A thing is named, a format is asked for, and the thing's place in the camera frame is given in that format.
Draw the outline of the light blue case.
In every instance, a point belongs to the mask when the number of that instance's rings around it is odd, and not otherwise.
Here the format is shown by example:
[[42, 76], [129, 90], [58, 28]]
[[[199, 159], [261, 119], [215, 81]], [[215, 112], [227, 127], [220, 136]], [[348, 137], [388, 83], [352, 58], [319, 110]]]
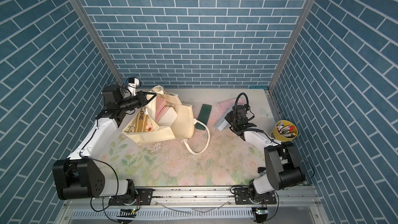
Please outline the light blue case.
[[230, 127], [231, 125], [228, 123], [228, 121], [226, 120], [226, 116], [227, 113], [225, 113], [214, 125], [214, 127], [219, 130], [222, 131], [224, 130], [226, 127]]

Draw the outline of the pink pencil case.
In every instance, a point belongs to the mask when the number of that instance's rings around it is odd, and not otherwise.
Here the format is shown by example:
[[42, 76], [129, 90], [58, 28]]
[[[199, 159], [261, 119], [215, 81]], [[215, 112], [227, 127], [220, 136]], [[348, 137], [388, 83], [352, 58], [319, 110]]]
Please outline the pink pencil case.
[[[227, 110], [234, 106], [236, 99], [229, 99], [229, 100], [225, 100], [225, 101], [221, 101], [217, 103], [217, 108], [219, 110], [220, 113], [224, 114], [225, 112], [227, 112]], [[246, 104], [246, 100], [243, 98], [240, 98], [238, 100], [238, 105], [244, 105]]]

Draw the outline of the cream canvas tote bag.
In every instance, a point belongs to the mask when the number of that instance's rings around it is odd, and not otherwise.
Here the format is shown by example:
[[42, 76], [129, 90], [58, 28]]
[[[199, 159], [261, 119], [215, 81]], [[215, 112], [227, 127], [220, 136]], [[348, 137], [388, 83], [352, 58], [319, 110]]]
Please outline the cream canvas tote bag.
[[[139, 110], [122, 133], [137, 144], [181, 139], [190, 153], [204, 153], [210, 144], [210, 131], [206, 124], [194, 118], [192, 105], [183, 104], [177, 94], [166, 92], [162, 86], [150, 91], [155, 93], [154, 100]], [[207, 131], [207, 141], [201, 151], [195, 152], [188, 140], [193, 137], [197, 123]]]

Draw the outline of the dark green pencil case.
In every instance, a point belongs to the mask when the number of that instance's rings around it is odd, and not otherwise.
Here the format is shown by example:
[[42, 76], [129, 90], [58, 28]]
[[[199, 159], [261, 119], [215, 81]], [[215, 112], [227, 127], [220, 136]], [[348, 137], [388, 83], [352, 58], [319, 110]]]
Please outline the dark green pencil case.
[[198, 130], [206, 130], [206, 126], [208, 124], [208, 120], [210, 117], [210, 113], [212, 110], [212, 106], [208, 104], [203, 104], [197, 118], [197, 123], [195, 124], [195, 128]]

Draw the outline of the white pencil case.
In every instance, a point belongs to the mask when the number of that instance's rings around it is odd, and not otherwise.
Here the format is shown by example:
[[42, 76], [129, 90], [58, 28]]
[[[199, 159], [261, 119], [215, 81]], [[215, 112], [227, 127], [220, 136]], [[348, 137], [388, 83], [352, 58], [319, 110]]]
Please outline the white pencil case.
[[177, 119], [177, 113], [173, 107], [165, 106], [161, 112], [158, 121], [155, 121], [159, 126], [170, 127]]

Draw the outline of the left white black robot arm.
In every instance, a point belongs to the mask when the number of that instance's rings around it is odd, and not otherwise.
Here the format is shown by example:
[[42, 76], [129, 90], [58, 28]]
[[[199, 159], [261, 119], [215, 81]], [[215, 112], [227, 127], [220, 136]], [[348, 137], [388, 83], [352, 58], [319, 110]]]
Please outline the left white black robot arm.
[[120, 127], [126, 112], [141, 109], [157, 96], [154, 92], [124, 97], [118, 85], [103, 92], [104, 107], [82, 143], [66, 158], [57, 160], [52, 173], [60, 200], [111, 197], [120, 205], [137, 203], [138, 193], [131, 179], [106, 178], [98, 159], [108, 139]]

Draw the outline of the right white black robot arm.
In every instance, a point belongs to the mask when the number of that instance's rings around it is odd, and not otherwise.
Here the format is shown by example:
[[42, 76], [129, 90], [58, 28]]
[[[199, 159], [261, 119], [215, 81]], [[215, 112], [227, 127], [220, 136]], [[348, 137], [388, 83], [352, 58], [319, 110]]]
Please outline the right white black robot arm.
[[298, 150], [292, 142], [282, 142], [269, 137], [264, 131], [249, 122], [248, 105], [233, 106], [225, 120], [230, 129], [243, 141], [264, 152], [265, 174], [249, 182], [248, 191], [254, 202], [260, 202], [265, 195], [296, 186], [306, 181]]

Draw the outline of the yellow pen holder cup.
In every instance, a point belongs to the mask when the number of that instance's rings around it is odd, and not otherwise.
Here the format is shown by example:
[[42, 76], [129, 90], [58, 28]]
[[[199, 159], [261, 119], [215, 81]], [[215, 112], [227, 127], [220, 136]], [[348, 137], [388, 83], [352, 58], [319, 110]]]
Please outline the yellow pen holder cup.
[[278, 121], [271, 133], [272, 138], [281, 142], [292, 142], [297, 136], [297, 127], [288, 120]]

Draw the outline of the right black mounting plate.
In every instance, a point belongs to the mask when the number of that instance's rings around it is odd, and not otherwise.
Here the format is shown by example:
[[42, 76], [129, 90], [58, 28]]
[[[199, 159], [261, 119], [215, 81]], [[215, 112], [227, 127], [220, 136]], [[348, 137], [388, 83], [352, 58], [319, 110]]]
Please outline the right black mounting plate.
[[230, 187], [230, 193], [234, 196], [236, 205], [249, 204], [276, 204], [277, 199], [273, 191], [257, 194], [250, 186], [235, 185]]

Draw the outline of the black mounting plate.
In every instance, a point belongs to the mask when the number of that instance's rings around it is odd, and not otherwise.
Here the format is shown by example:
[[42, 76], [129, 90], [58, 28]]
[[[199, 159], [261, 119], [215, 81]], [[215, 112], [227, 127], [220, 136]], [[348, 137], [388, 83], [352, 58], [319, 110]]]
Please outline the black mounting plate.
[[135, 189], [133, 193], [111, 197], [108, 205], [110, 206], [146, 206], [150, 205], [154, 190], [151, 188]]
[[230, 187], [230, 193], [234, 196], [236, 205], [249, 204], [276, 204], [277, 199], [273, 191], [257, 194], [250, 186], [235, 185]]

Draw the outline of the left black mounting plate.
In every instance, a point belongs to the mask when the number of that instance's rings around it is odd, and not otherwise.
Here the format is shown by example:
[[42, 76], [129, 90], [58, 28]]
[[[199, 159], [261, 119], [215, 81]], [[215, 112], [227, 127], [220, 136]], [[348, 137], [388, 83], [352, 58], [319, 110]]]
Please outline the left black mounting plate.
[[111, 197], [108, 205], [110, 206], [146, 206], [150, 205], [154, 190], [151, 188], [135, 189], [133, 193]]

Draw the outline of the aluminium front rail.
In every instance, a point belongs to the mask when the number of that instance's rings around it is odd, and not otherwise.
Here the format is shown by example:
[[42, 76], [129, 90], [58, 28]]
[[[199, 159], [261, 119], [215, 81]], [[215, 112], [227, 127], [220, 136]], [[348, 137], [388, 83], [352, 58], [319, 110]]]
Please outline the aluminium front rail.
[[312, 186], [297, 186], [252, 200], [242, 188], [139, 187], [141, 203], [112, 202], [100, 211], [101, 200], [66, 201], [57, 224], [249, 223], [327, 224], [326, 213]]

